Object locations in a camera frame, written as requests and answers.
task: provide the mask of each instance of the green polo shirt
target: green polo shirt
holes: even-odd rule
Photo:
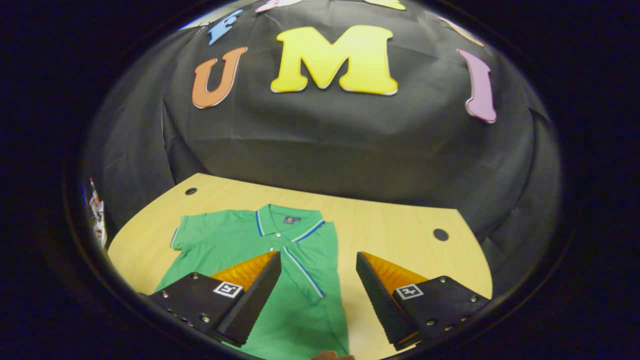
[[[215,274],[269,251],[282,253],[280,278],[240,351],[267,360],[309,360],[323,350],[349,354],[338,239],[319,211],[268,204],[185,216],[170,247],[182,252],[156,291],[190,272]]]

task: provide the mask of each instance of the yellow letter m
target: yellow letter m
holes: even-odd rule
[[[271,91],[293,92],[306,88],[307,78],[300,75],[301,61],[316,85],[324,89],[349,59],[349,69],[340,78],[340,87],[352,92],[393,95],[398,83],[389,75],[387,58],[387,39],[392,36],[387,29],[356,25],[331,44],[315,28],[284,31],[276,37],[284,44],[280,73],[271,82]]]

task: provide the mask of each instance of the shirt sleeve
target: shirt sleeve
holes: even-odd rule
[[[180,225],[173,232],[169,247],[172,249],[183,249],[189,245],[201,242],[207,235],[224,224],[228,216],[229,210],[183,216],[180,220]]]

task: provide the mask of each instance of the orange letter u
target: orange letter u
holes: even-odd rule
[[[231,87],[234,85],[240,55],[246,53],[246,51],[247,47],[238,47],[222,56],[222,60],[225,61],[225,68],[222,70],[220,85],[213,91],[207,90],[207,81],[209,80],[211,68],[218,62],[218,59],[207,60],[196,68],[196,79],[193,82],[191,100],[197,108],[204,109],[216,106],[227,97]]]

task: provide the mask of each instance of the human hand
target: human hand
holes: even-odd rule
[[[311,360],[356,360],[353,355],[344,355],[338,357],[338,353],[331,350],[325,350],[320,354],[311,358]]]

